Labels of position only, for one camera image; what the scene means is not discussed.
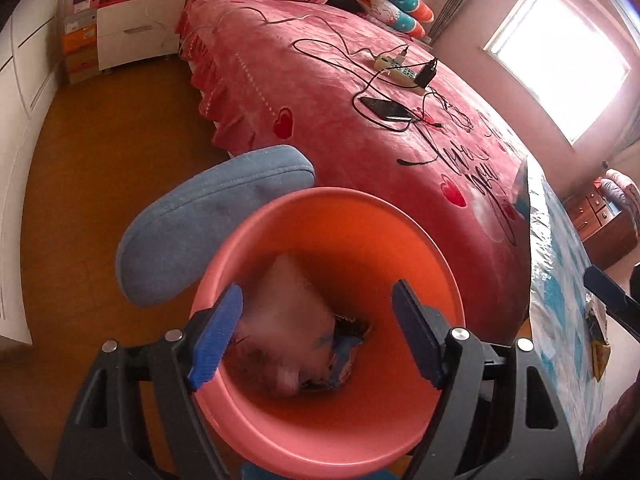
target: black phone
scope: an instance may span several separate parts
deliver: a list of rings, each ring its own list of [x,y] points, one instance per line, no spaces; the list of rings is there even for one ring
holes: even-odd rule
[[[361,97],[360,102],[375,113],[383,121],[402,121],[408,123],[417,119],[408,108],[395,101],[386,99],[374,99],[373,97]]]

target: nightstand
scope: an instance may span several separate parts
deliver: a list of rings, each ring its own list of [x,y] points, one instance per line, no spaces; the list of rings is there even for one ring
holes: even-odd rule
[[[608,202],[594,185],[569,199],[564,208],[591,263],[601,269],[612,266],[638,244],[629,213]]]
[[[109,0],[98,8],[100,70],[175,54],[185,0]]]

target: metal bolt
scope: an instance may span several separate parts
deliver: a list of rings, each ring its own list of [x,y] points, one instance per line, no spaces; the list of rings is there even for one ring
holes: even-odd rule
[[[518,342],[516,344],[518,345],[518,348],[523,352],[531,352],[533,350],[533,343],[531,339],[521,337],[520,339],[518,339]]]
[[[164,334],[164,338],[170,343],[175,343],[176,341],[180,341],[180,339],[182,339],[182,330],[180,330],[179,328],[174,328],[173,330],[169,330],[169,332]]]
[[[102,351],[105,354],[110,354],[111,352],[115,352],[116,348],[118,348],[118,342],[114,341],[113,339],[109,339],[108,341],[105,341],[104,344],[102,345]]]
[[[451,331],[451,335],[457,339],[458,341],[466,341],[467,339],[469,339],[469,330],[467,330],[466,328],[454,328]]]

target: blue cushion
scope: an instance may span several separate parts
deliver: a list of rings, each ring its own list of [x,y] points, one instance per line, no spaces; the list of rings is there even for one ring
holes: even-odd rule
[[[116,254],[120,289],[139,306],[164,303],[200,279],[222,242],[263,205],[314,185],[314,168],[292,146],[228,160],[147,207]]]

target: pink wall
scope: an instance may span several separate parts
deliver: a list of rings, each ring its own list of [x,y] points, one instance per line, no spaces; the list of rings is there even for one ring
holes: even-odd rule
[[[510,124],[562,198],[600,171],[640,102],[640,52],[608,0],[568,1],[610,37],[631,67],[616,98],[573,146],[524,86],[483,50],[517,0],[469,0],[433,49]]]

